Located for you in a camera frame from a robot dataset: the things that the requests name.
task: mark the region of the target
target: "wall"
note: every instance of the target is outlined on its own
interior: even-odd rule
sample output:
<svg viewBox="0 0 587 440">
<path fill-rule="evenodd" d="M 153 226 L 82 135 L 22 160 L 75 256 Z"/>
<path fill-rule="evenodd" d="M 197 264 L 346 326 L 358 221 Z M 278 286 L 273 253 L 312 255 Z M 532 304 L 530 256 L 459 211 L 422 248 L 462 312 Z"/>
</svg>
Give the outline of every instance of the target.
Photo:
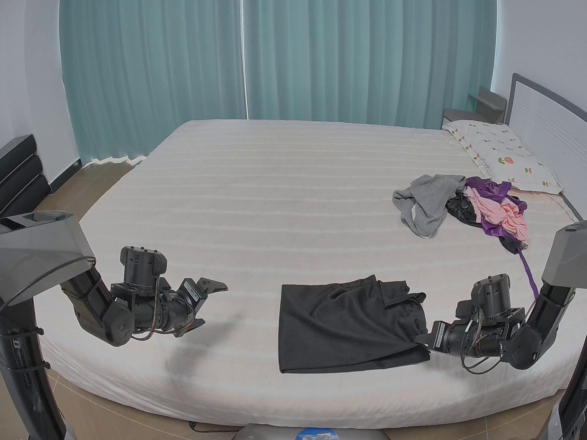
<svg viewBox="0 0 587 440">
<path fill-rule="evenodd" d="M 498 0 L 493 91 L 513 72 L 587 110 L 587 0 Z"/>
<path fill-rule="evenodd" d="M 79 155 L 59 51 L 59 0 L 0 0 L 0 146 L 33 134 L 52 182 Z"/>
</svg>

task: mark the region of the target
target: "fitted sheet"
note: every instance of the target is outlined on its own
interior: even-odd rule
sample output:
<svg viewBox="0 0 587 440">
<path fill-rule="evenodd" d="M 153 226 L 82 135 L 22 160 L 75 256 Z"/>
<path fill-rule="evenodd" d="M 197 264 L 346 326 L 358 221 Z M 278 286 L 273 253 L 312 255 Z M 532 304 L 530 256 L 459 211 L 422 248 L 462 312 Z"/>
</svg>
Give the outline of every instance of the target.
<svg viewBox="0 0 587 440">
<path fill-rule="evenodd" d="M 43 354 L 87 391 L 152 413 L 215 424 L 385 428 L 492 414 L 565 387 L 587 320 L 578 290 L 554 346 L 526 371 L 500 364 L 472 376 L 458 357 L 349 373 L 282 374 L 282 284 L 377 275 L 426 292 L 428 327 L 452 321 L 488 275 L 510 275 L 513 306 L 532 291 L 518 256 L 447 216 L 429 240 L 400 221 L 395 189 L 428 173 L 479 175 L 440 130 L 306 121 L 190 121 L 115 184 L 81 225 L 107 284 L 120 282 L 125 245 L 160 250 L 165 277 L 223 281 L 199 313 L 206 324 L 176 339 L 155 334 L 111 347 L 77 324 L 59 288 L 35 298 Z M 561 200 L 520 192 L 539 281 L 554 232 L 572 222 Z"/>
</svg>

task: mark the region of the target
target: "gray garment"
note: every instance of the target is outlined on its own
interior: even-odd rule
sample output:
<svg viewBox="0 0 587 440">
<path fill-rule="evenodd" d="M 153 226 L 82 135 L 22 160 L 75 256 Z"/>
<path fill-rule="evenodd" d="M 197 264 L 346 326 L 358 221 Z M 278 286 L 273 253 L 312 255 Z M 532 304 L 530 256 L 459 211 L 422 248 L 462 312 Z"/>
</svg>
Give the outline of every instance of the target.
<svg viewBox="0 0 587 440">
<path fill-rule="evenodd" d="M 446 203 L 465 190 L 465 176 L 424 174 L 403 191 L 393 192 L 401 221 L 419 237 L 429 238 L 446 218 Z"/>
</svg>

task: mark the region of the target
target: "pillow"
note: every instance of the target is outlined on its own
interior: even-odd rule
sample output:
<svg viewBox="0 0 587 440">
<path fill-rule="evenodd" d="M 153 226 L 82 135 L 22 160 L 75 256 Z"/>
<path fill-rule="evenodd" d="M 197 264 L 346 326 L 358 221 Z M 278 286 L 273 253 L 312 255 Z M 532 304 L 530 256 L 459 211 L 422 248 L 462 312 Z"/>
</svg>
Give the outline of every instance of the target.
<svg viewBox="0 0 587 440">
<path fill-rule="evenodd" d="M 521 191 L 558 194 L 562 191 L 552 172 L 540 163 L 505 124 L 459 120 L 444 124 L 487 178 L 508 181 Z"/>
</svg>

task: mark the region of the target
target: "blue sticker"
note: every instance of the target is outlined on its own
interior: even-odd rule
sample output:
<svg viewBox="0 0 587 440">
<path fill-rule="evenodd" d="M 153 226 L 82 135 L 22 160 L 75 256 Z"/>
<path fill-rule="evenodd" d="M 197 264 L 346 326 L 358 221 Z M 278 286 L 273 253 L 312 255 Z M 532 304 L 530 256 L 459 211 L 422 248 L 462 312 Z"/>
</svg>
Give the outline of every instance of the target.
<svg viewBox="0 0 587 440">
<path fill-rule="evenodd" d="M 304 429 L 298 433 L 295 440 L 339 440 L 338 435 L 332 429 Z"/>
</svg>

